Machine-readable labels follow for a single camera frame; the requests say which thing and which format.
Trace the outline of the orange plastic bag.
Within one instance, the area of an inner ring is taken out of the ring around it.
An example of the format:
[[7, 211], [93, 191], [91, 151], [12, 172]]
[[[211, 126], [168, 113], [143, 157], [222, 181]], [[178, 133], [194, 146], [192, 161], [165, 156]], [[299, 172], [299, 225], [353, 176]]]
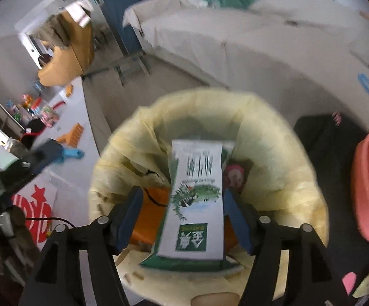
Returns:
[[130, 237], [130, 243], [153, 245], [169, 202], [170, 189], [151, 187], [142, 188], [142, 191], [142, 207]]

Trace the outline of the green white snack packet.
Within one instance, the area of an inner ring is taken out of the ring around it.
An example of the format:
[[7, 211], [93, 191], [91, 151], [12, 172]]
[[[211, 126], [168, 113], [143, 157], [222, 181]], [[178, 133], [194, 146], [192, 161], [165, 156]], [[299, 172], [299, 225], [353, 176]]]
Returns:
[[171, 192], [151, 254], [141, 267], [158, 272], [234, 272], [224, 252], [223, 170], [235, 144], [174, 139]]

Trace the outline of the yellow lined trash bin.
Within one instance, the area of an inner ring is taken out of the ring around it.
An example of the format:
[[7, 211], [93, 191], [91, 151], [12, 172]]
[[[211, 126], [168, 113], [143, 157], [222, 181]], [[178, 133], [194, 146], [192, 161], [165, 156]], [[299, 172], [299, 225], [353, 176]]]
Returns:
[[196, 89], [138, 108], [109, 138], [94, 166], [90, 218], [126, 202], [134, 186], [162, 191], [162, 207], [145, 200], [128, 240], [150, 251], [123, 250], [124, 285], [160, 305], [190, 305], [198, 296], [228, 305], [241, 297], [254, 258], [224, 232], [224, 171], [242, 171], [240, 196], [278, 224], [313, 226], [329, 239], [329, 217], [316, 172], [282, 116], [252, 93]]

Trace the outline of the blue toy scoop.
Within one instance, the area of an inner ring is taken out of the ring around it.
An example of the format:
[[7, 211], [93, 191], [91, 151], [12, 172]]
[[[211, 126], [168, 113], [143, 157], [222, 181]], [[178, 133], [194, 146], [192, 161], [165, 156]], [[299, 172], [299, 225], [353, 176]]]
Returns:
[[64, 162], [65, 160], [68, 160], [68, 159], [80, 160], [83, 157], [84, 157], [84, 152], [78, 148], [63, 148], [59, 161]]

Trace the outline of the orange toy rake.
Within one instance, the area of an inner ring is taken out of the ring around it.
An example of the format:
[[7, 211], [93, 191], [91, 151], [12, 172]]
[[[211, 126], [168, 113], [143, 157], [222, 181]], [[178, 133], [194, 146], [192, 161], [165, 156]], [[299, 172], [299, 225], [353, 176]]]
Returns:
[[83, 131], [84, 127], [77, 123], [68, 133], [59, 136], [56, 141], [59, 144], [64, 144], [72, 148], [77, 148]]

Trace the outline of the red white shopping bag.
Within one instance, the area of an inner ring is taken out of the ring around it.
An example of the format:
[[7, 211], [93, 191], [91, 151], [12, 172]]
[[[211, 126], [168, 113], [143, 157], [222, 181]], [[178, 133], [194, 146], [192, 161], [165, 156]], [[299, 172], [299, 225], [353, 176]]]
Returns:
[[57, 189], [51, 184], [31, 182], [12, 197], [15, 206], [21, 208], [30, 231], [32, 240], [42, 249], [51, 232], [52, 223], [47, 218], [52, 216], [52, 207], [57, 196]]

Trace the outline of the black cloth with pink shapes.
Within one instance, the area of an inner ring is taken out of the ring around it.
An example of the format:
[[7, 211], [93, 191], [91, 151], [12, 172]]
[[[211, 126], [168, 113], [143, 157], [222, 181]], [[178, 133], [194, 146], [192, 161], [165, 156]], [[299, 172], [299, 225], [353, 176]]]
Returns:
[[316, 170], [328, 206], [328, 263], [339, 278], [356, 274], [357, 288], [369, 273], [369, 242], [361, 236], [354, 214], [351, 168], [367, 131], [339, 112], [302, 116], [293, 130]]

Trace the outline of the yellow chair with clothes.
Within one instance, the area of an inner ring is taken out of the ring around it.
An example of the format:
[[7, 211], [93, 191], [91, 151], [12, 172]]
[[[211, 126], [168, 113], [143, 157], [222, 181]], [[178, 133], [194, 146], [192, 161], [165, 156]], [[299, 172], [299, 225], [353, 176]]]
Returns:
[[31, 37], [52, 49], [52, 57], [38, 71], [45, 87], [65, 86], [82, 76], [94, 60], [94, 43], [89, 0], [76, 0], [61, 12], [49, 16]]

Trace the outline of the small wooden stool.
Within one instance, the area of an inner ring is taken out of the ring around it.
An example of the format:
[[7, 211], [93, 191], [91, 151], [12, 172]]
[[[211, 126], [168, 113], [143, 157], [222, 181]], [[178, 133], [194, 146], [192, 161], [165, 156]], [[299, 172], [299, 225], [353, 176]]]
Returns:
[[143, 51], [123, 56], [109, 65], [85, 73], [81, 76], [81, 80], [84, 81], [91, 79], [100, 73], [113, 71], [121, 86], [124, 87], [126, 77], [137, 70], [141, 70], [146, 76], [150, 76], [152, 74], [151, 66], [146, 59], [145, 52]]

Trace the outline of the grey covered sofa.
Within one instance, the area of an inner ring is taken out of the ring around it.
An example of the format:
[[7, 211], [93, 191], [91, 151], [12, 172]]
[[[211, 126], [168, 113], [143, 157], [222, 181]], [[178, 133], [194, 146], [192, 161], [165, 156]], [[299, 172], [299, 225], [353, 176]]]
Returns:
[[124, 13], [143, 48], [251, 91], [286, 119], [340, 110], [369, 126], [366, 0], [259, 0], [245, 10], [203, 0], [145, 0]]

